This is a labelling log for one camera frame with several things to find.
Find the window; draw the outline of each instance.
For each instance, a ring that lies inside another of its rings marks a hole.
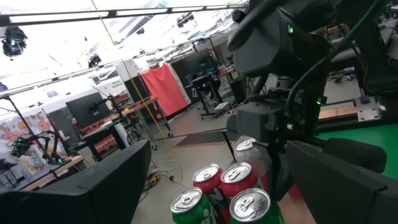
[[[49,98],[55,97],[55,96],[58,96],[58,93],[57,93],[57,91],[53,90],[53,91],[47,92],[47,96]]]

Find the ceiling light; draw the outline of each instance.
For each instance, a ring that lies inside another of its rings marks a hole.
[[[11,24],[13,22],[40,22],[40,21],[54,21],[63,19],[81,19],[81,18],[98,18],[108,16],[108,12],[76,12],[69,14],[56,15],[39,15],[39,16],[10,16]]]
[[[207,9],[215,10],[215,9],[227,9],[228,6],[207,6]]]
[[[199,11],[204,9],[204,6],[199,6],[199,7],[178,7],[178,8],[173,8],[173,12],[185,12],[185,11]]]
[[[127,10],[127,11],[118,11],[116,13],[117,16],[140,16],[140,15],[145,15],[145,14],[159,14],[159,13],[165,13],[169,9],[137,9],[137,10]]]

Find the can lid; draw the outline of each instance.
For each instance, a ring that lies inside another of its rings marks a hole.
[[[229,212],[239,222],[255,222],[267,214],[271,200],[261,189],[247,189],[231,201]]]
[[[170,209],[177,214],[188,212],[199,202],[201,195],[202,192],[198,187],[190,187],[174,198]]]
[[[203,182],[206,181],[214,175],[217,174],[218,170],[220,168],[218,167],[217,164],[207,164],[201,168],[199,168],[193,175],[192,175],[192,180],[194,182]]]
[[[248,137],[245,139],[243,142],[239,143],[236,147],[235,150],[237,151],[243,151],[243,150],[248,150],[253,147],[253,142],[256,142],[254,138]]]
[[[251,172],[251,166],[247,162],[239,162],[230,165],[221,174],[224,183],[235,183],[246,178]]]

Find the red curtain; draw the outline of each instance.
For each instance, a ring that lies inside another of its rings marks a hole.
[[[158,97],[158,102],[164,114],[169,116],[187,106],[184,96],[166,64],[142,74],[150,96]]]

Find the green mat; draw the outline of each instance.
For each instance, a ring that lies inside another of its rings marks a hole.
[[[383,174],[398,179],[398,124],[322,133],[319,138],[346,138],[382,147],[387,153]]]

